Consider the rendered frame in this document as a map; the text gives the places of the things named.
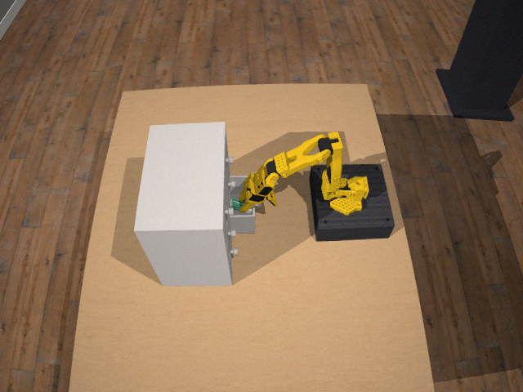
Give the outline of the white chest of drawers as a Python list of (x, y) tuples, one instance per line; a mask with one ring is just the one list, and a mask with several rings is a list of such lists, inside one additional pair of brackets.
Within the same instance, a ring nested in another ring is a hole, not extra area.
[(150, 126), (134, 232), (163, 286), (232, 286), (225, 131), (226, 122)]

